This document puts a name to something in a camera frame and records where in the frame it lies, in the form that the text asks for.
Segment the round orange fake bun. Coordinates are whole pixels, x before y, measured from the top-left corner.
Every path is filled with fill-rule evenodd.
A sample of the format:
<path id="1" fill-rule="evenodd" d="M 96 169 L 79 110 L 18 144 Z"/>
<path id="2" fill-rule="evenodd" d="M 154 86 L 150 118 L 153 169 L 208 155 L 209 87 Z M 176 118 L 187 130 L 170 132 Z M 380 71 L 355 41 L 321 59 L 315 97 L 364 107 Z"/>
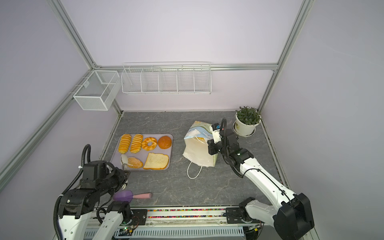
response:
<path id="1" fill-rule="evenodd" d="M 162 136 L 158 139 L 158 146 L 160 149 L 168 149 L 172 146 L 172 139 L 169 136 Z"/>

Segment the fake oval sugared bread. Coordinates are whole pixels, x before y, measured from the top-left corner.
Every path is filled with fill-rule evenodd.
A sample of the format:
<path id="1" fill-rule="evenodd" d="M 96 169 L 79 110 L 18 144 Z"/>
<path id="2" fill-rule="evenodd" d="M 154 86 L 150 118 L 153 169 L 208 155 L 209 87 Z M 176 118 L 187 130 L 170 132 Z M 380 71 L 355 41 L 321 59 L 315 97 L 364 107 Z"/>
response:
<path id="1" fill-rule="evenodd" d="M 129 168 L 132 168 L 132 169 L 140 169 L 140 168 L 142 168 L 144 166 L 142 161 L 140 161 L 139 159 L 134 158 L 134 157 L 129 157 L 128 158 L 127 165 L 128 165 Z"/>

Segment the fake yellow ridged bread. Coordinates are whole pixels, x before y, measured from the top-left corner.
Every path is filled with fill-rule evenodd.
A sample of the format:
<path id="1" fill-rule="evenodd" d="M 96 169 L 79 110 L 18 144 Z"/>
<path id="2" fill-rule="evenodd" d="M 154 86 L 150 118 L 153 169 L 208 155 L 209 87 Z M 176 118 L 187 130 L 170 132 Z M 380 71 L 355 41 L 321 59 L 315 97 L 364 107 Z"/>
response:
<path id="1" fill-rule="evenodd" d="M 122 137 L 120 138 L 119 146 L 118 146 L 118 152 L 120 154 L 125 154 L 130 148 L 131 141 L 132 141 L 132 136 L 130 134 L 122 135 Z"/>
<path id="2" fill-rule="evenodd" d="M 133 137 L 130 148 L 131 153 L 136 154 L 141 150 L 143 139 L 144 137 L 141 134 L 136 134 Z"/>

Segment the paper bag with landscape print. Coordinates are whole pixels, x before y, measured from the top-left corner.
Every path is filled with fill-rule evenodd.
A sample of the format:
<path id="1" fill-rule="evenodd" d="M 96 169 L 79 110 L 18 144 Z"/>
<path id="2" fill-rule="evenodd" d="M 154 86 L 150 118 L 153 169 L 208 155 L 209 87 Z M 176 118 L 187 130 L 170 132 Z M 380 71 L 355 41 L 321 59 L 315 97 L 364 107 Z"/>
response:
<path id="1" fill-rule="evenodd" d="M 209 154 L 209 140 L 213 140 L 212 125 L 195 121 L 184 137 L 186 144 L 183 156 L 190 161 L 187 168 L 187 176 L 189 179 L 196 179 L 203 167 L 215 167 L 218 154 Z M 200 170 L 195 177 L 189 174 L 191 164 L 200 166 Z"/>

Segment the metal tongs with white tips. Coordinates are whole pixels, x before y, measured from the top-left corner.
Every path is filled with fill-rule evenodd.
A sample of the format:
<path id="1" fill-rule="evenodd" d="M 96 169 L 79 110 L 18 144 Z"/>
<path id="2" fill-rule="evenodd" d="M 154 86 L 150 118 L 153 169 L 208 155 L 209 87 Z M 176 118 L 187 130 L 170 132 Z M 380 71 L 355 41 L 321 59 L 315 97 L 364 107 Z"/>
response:
<path id="1" fill-rule="evenodd" d="M 126 155 L 124 155 L 124 154 L 121 155 L 121 163 L 122 163 L 122 169 L 125 172 L 128 172 L 129 169 L 131 169 L 131 167 L 133 167 L 133 165 L 130 162 L 129 158 Z"/>

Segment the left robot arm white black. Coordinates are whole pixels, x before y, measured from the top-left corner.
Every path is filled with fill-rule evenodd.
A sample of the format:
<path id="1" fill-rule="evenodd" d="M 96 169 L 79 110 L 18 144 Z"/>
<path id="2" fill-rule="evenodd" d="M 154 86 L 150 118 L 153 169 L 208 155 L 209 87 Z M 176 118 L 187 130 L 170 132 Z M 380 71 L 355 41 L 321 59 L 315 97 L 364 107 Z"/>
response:
<path id="1" fill-rule="evenodd" d="M 91 145 L 83 148 L 78 174 L 58 196 L 53 225 L 58 240 L 80 240 L 96 203 L 123 189 L 128 174 L 106 161 L 91 161 Z"/>

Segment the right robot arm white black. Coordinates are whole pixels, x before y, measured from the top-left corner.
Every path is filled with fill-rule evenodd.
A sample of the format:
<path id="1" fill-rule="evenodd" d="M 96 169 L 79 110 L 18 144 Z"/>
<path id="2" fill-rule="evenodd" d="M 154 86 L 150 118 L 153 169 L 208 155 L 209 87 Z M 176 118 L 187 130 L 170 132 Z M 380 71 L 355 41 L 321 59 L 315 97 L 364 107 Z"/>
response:
<path id="1" fill-rule="evenodd" d="M 249 197 L 239 204 L 238 214 L 227 213 L 230 219 L 246 223 L 258 220 L 273 226 L 283 240 L 298 240 L 314 228 L 312 207 L 306 195 L 294 193 L 269 174 L 224 126 L 214 124 L 211 129 L 209 154 L 221 154 L 238 177 L 251 180 L 270 201 L 270 205 L 266 205 Z"/>

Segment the fake toast slice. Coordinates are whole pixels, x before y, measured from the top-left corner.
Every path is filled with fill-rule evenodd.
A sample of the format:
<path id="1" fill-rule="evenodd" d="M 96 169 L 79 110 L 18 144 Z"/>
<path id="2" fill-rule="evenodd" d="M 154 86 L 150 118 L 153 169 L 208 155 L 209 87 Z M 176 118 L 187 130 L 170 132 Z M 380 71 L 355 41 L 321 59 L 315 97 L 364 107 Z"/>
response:
<path id="1" fill-rule="evenodd" d="M 164 170 L 169 164 L 169 156 L 164 154 L 149 153 L 143 166 L 144 170 Z"/>

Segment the fake braided ring bread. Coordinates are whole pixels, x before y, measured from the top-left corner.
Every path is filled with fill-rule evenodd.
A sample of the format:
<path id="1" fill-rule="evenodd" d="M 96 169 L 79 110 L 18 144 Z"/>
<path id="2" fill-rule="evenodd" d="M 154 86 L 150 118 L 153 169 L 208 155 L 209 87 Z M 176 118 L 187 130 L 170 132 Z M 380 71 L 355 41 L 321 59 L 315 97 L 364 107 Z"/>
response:
<path id="1" fill-rule="evenodd" d="M 145 151 L 152 151 L 157 147 L 157 145 L 158 141 L 154 137 L 148 137 L 142 141 L 142 149 Z"/>

